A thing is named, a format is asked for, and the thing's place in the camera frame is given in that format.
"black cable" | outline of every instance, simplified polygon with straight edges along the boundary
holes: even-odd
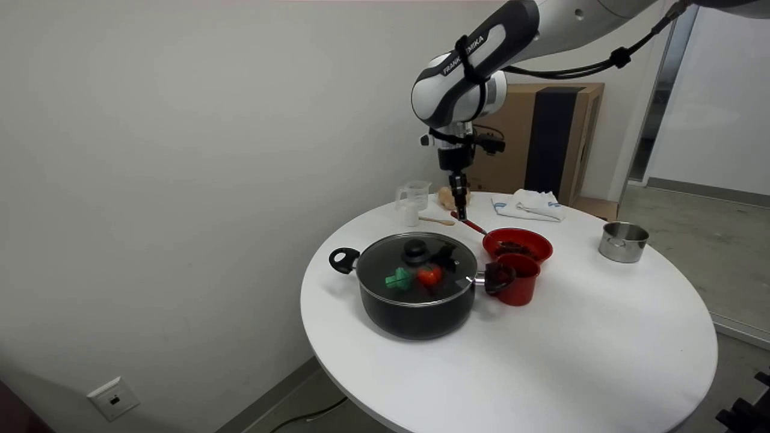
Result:
[[[678,20],[689,6],[694,5],[694,0],[678,0],[670,6],[670,11],[650,29],[647,35],[643,35],[638,43],[632,46],[621,46],[617,47],[606,59],[595,63],[595,65],[584,65],[584,68],[572,68],[572,70],[524,70],[524,68],[504,68],[510,75],[528,75],[528,76],[542,76],[542,79],[578,79],[578,76],[589,76],[589,75],[599,75],[609,68],[626,68],[631,63],[631,57],[647,46],[660,30],[665,30],[673,20]]]
[[[299,424],[299,421],[310,421],[316,417],[323,417],[327,412],[334,412],[336,406],[342,406],[346,402],[346,397],[336,399],[333,406],[324,406],[324,409],[317,409],[317,412],[310,412],[310,413],[301,413],[301,417],[294,417],[294,419],[286,419],[285,424],[275,425],[269,433],[276,433],[291,424]]]

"white round table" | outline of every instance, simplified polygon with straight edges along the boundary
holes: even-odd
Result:
[[[617,265],[596,252],[603,222],[576,210],[563,210],[560,224],[506,219],[483,193],[473,193],[470,219],[488,231],[536,231],[553,243],[553,258],[530,305],[476,290],[464,328],[436,341],[380,331],[356,277],[327,265],[334,248],[364,249],[407,231],[395,204],[352,219],[310,259],[301,288],[305,334],[360,409],[415,433],[654,433],[700,403],[718,370],[714,323],[654,248],[638,265]],[[447,234],[487,261],[482,235],[461,224],[422,222],[416,231]]]

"pot handle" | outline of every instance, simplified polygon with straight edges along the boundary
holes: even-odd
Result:
[[[504,294],[510,283],[514,283],[518,273],[514,269],[500,265],[500,261],[490,261],[487,265],[487,272],[483,272],[483,290],[488,295],[499,295]]]
[[[352,273],[356,269],[360,252],[353,248],[336,248],[330,255],[330,265],[339,272],[339,273]]]

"pot lid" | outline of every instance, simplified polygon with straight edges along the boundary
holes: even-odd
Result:
[[[415,231],[365,248],[356,272],[376,299],[429,305],[464,294],[476,277],[476,258],[455,239]]]

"electrical outlet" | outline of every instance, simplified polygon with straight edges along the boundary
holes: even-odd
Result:
[[[88,393],[91,403],[101,412],[105,421],[116,421],[140,406],[137,395],[125,385],[125,379],[119,374],[109,379],[105,385]]]

